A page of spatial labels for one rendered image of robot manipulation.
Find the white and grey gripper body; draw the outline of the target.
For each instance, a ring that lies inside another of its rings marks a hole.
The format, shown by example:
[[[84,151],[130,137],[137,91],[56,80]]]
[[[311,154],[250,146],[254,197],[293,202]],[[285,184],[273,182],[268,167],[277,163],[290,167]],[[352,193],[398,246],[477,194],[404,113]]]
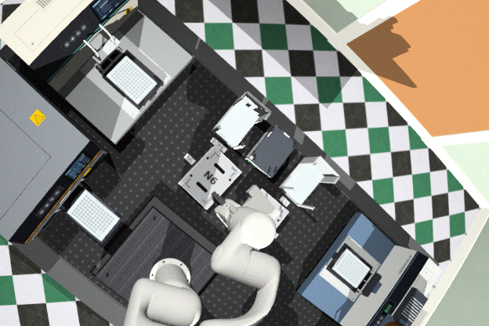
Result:
[[[223,219],[222,221],[226,225],[230,213],[228,207],[230,205],[233,205],[235,207],[242,207],[242,206],[240,206],[238,203],[230,199],[226,199],[225,202],[226,203],[223,206],[219,205],[215,208],[215,214],[218,215],[221,219]]]

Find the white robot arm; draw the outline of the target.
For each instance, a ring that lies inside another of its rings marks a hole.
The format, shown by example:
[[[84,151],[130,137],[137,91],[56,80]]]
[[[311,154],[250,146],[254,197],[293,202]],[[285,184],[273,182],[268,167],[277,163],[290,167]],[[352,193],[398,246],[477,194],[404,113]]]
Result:
[[[256,326],[276,299],[281,265],[273,256],[254,248],[265,248],[274,240],[274,220],[280,213],[256,185],[246,194],[251,199],[245,205],[228,208],[230,233],[213,252],[211,268],[219,275],[257,288],[255,302],[241,317],[206,320],[199,326]],[[140,278],[134,284],[123,326],[195,325],[202,305],[189,283],[190,272],[183,262],[160,260],[153,266],[150,279]]]

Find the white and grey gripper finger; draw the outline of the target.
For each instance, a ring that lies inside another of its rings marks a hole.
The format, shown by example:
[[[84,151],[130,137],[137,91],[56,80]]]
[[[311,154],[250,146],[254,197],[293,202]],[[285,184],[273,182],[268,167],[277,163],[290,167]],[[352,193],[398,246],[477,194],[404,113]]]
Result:
[[[225,202],[225,199],[221,196],[219,196],[219,194],[217,194],[215,191],[211,194],[212,195],[212,200],[214,201],[214,203],[212,204],[213,207],[217,207],[219,205],[224,205],[226,202]]]

